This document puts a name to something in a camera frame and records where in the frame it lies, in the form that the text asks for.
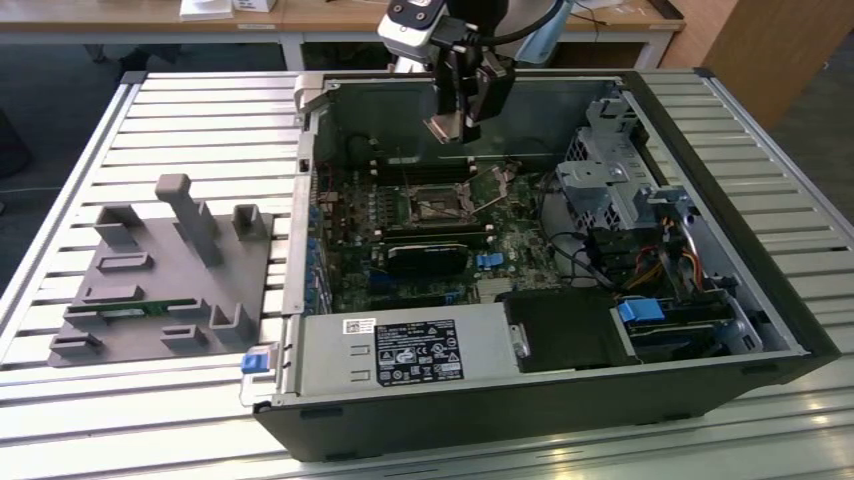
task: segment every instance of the barcode sticker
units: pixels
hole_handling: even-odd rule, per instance
[[[373,333],[375,318],[345,318],[344,319],[344,335],[357,333]]]

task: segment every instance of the wooden cabinet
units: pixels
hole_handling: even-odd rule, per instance
[[[660,66],[711,69],[767,129],[854,28],[854,0],[670,0],[684,15]]]

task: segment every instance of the power supply label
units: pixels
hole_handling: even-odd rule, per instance
[[[376,325],[373,340],[383,387],[463,379],[453,320]]]

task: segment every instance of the green circuit board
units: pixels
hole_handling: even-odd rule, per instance
[[[532,208],[541,174],[501,177],[504,168],[501,162],[479,163],[480,173],[467,184],[375,186],[368,176],[359,175],[355,181],[349,176],[351,181],[336,186],[337,205],[327,208],[335,312],[492,301],[491,297],[480,298],[479,287],[487,284],[491,288],[505,286],[507,290],[560,285]],[[455,196],[460,205],[453,203]],[[464,211],[473,213],[464,216]],[[375,230],[421,228],[427,242],[429,227],[467,224],[488,225],[491,238],[488,243],[467,248],[461,272],[440,278],[389,278],[383,259],[393,245],[372,239]],[[503,257],[500,264],[479,266],[477,257],[492,254]]]

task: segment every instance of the metal slatted table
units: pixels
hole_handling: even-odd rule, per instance
[[[237,399],[240,355],[52,369],[52,335],[98,236],[101,205],[142,217],[161,173],[212,213],[275,215],[263,340],[276,318],[297,128],[292,73],[150,74],[121,85],[0,301],[0,477],[819,478],[854,463],[854,235],[715,79],[643,73],[842,358],[703,418],[331,464],[301,464]],[[652,148],[674,183],[667,154]]]

